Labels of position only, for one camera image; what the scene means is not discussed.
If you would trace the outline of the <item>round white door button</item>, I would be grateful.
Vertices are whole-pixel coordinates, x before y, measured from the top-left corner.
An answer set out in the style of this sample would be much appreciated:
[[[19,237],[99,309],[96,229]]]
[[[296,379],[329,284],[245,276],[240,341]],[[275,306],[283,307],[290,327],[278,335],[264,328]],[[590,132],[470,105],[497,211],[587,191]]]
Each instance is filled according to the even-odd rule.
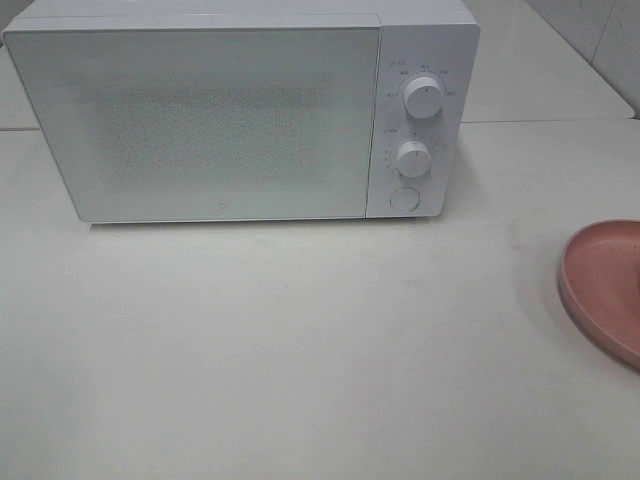
[[[390,205],[398,211],[413,211],[420,203],[420,192],[411,187],[401,187],[390,196]]]

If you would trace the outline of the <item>white microwave oven body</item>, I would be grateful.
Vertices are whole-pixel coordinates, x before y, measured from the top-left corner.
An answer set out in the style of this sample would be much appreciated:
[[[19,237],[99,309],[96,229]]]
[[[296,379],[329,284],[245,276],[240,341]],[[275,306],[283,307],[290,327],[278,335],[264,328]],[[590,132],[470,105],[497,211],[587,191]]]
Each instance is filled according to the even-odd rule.
[[[436,216],[444,204],[480,37],[478,23],[460,1],[36,1],[8,24],[2,40],[14,65],[6,43],[11,33],[356,28],[379,32],[362,216],[157,222]],[[401,94],[421,72],[435,75],[445,87],[443,108],[425,120],[406,112]],[[396,167],[398,148],[409,141],[424,143],[432,155],[430,170],[418,178],[404,177]],[[420,192],[415,210],[398,211],[390,205],[391,194],[401,187]]]

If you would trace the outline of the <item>upper white power knob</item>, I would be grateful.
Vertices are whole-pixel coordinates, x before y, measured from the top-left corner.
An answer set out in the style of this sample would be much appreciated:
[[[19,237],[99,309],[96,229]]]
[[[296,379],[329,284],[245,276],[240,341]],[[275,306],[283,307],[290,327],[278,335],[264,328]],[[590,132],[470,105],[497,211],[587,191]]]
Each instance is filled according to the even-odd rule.
[[[405,84],[401,94],[406,112],[412,118],[425,120],[443,108],[445,87],[435,75],[421,72]]]

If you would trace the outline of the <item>white microwave door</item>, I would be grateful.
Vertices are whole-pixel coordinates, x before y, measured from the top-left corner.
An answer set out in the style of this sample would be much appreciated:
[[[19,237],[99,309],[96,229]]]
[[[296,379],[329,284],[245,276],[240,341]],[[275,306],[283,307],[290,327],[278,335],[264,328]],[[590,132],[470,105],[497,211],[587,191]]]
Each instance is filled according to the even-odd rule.
[[[11,33],[80,219],[360,217],[379,32]]]

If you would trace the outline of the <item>pink round plate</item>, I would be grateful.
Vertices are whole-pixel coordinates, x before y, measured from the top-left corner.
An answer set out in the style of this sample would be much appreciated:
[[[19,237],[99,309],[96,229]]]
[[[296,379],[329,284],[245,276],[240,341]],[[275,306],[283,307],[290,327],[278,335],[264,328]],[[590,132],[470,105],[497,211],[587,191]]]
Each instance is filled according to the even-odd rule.
[[[587,225],[564,245],[557,270],[567,314],[598,348],[639,368],[639,222]]]

